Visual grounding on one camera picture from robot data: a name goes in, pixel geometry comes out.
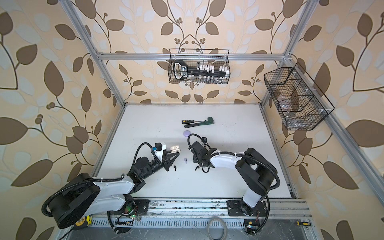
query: leaf pattern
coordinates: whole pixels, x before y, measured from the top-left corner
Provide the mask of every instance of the leaf pattern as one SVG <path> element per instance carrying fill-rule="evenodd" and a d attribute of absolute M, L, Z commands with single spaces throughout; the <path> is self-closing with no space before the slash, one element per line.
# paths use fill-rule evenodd
<path fill-rule="evenodd" d="M 0 33 L 1 35 L 7 35 L 13 29 L 13 21 L 11 16 L 7 12 L 0 14 Z"/>
<path fill-rule="evenodd" d="M 25 187 L 34 184 L 45 177 L 52 169 L 53 162 L 48 159 L 35 162 L 25 169 L 11 184 L 14 187 Z"/>
<path fill-rule="evenodd" d="M 358 189 L 359 187 L 351 176 L 334 162 L 325 162 L 324 171 L 332 182 L 345 189 Z"/>
<path fill-rule="evenodd" d="M 51 61 L 47 65 L 44 71 L 44 83 L 47 86 L 48 90 L 55 95 L 56 97 L 64 90 L 64 80 L 59 72 L 59 69 Z"/>
<path fill-rule="evenodd" d="M 31 64 L 37 56 L 37 45 L 29 45 L 20 48 L 16 52 L 16 58 L 20 64 L 28 65 Z"/>
<path fill-rule="evenodd" d="M 95 129 L 93 131 L 93 134 L 95 134 L 95 136 L 99 135 L 100 133 L 100 130 L 101 130 L 101 120 L 99 120 L 95 126 Z"/>
<path fill-rule="evenodd" d="M 0 118 L 0 145 L 20 140 L 28 131 L 27 126 L 13 118 Z"/>
<path fill-rule="evenodd" d="M 56 31 L 67 40 L 74 40 L 76 35 L 70 26 L 66 24 L 58 24 L 55 26 Z"/>
<path fill-rule="evenodd" d="M 92 104 L 91 92 L 86 86 L 83 90 L 83 94 L 81 95 L 81 107 L 83 108 L 84 112 L 89 111 L 89 109 L 91 108 L 91 104 Z"/>
<path fill-rule="evenodd" d="M 214 24 L 212 22 L 206 23 L 205 30 L 207 31 L 207 33 L 209 33 L 211 35 L 218 35 L 218 28 L 217 28 L 216 24 Z"/>
<path fill-rule="evenodd" d="M 16 233 L 16 240 L 30 240 L 36 232 L 36 221 L 25 217 L 20 223 Z"/>
<path fill-rule="evenodd" d="M 73 166 L 73 168 L 72 168 L 72 170 L 68 176 L 67 182 L 70 182 L 75 177 L 77 177 L 77 175 L 79 175 L 80 170 L 81 170 L 81 163 L 78 162 L 75 166 Z"/>
<path fill-rule="evenodd" d="M 304 181 L 311 184 L 310 176 L 308 175 L 308 172 L 305 169 L 305 167 L 303 166 L 303 164 L 299 165 L 299 172 L 300 172 L 300 175 L 303 177 Z"/>

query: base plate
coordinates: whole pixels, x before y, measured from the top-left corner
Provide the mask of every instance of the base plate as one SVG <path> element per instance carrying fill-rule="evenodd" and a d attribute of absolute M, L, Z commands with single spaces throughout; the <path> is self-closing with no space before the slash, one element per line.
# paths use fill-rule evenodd
<path fill-rule="evenodd" d="M 247 216 L 247 215 L 242 213 L 240 200 L 229 200 L 229 201 L 227 201 L 227 206 L 228 206 L 228 215 L 229 216 L 231 216 L 231 217 Z M 265 217 L 266 216 L 266 210 L 264 210 L 264 207 L 266 207 L 265 202 L 259 201 L 255 206 L 257 211 L 255 214 L 251 215 L 251 217 L 257 216 L 257 215 L 259 215 L 259 217 Z"/>

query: wire basket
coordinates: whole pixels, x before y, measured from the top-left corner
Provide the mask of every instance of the wire basket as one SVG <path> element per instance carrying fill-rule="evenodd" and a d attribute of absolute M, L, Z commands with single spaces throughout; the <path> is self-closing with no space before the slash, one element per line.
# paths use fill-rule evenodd
<path fill-rule="evenodd" d="M 265 86 L 271 94 L 283 125 L 287 130 L 313 130 L 333 110 L 334 106 L 317 84 L 308 87 L 299 73 L 297 64 L 293 68 L 283 67 L 264 74 Z M 318 91 L 332 106 L 324 106 L 314 94 Z"/>
<path fill-rule="evenodd" d="M 169 82 L 228 84 L 228 55 L 224 49 L 170 49 Z"/>

